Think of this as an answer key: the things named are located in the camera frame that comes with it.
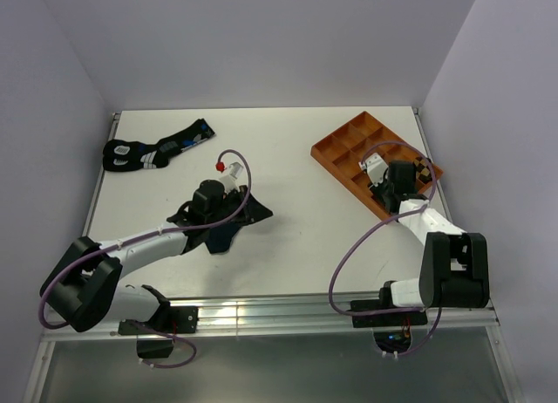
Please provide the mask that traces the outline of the dark navy sock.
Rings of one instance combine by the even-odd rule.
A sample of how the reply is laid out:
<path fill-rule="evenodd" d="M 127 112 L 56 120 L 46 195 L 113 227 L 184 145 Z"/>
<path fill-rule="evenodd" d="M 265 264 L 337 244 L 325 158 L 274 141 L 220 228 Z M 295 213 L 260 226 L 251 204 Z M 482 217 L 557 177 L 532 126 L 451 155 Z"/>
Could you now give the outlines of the dark navy sock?
<path fill-rule="evenodd" d="M 229 222 L 221 226 L 212 228 L 208 232 L 208 239 L 205 241 L 208 252 L 211 255 L 227 253 L 233 240 L 242 227 L 235 222 Z"/>

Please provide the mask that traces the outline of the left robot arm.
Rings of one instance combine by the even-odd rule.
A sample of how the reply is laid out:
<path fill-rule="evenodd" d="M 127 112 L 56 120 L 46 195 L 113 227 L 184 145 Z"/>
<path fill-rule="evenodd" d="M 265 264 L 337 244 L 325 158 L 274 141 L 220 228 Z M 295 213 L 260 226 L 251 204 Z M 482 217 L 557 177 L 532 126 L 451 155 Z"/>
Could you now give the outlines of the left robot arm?
<path fill-rule="evenodd" d="M 170 300 L 154 287 L 126 285 L 123 278 L 162 259 L 182 256 L 204 245 L 212 255 L 229 251 L 240 229 L 272 217 L 272 211 L 246 185 L 226 187 L 206 180 L 158 228 L 109 242 L 76 239 L 44 281 L 39 321 L 53 330 L 44 308 L 62 319 L 61 327 L 89 331 L 105 319 L 168 333 L 175 316 Z"/>

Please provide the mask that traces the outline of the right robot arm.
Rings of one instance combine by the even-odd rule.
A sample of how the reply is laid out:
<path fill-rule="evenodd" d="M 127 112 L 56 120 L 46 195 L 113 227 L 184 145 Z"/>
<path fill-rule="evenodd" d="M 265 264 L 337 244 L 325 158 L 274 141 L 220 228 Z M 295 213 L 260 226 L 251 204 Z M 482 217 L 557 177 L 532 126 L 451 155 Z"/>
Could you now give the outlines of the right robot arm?
<path fill-rule="evenodd" d="M 372 195 L 424 247 L 418 277 L 387 284 L 388 296 L 377 305 L 379 318 L 396 324 L 408 308 L 485 307 L 490 295 L 486 238 L 465 232 L 431 207 L 415 187 L 413 163 L 386 163 L 374 155 L 360 167 Z"/>

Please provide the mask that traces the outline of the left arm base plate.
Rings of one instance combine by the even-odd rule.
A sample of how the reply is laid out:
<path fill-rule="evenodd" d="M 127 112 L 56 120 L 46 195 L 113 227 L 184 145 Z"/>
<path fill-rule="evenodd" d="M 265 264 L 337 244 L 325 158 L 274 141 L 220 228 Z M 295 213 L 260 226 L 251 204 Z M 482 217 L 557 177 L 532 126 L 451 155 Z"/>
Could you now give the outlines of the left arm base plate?
<path fill-rule="evenodd" d="M 166 334 L 193 334 L 198 322 L 196 306 L 168 306 L 158 309 L 146 322 L 139 322 L 148 329 Z M 118 334 L 122 336 L 147 334 L 137 321 L 124 320 L 119 323 Z"/>

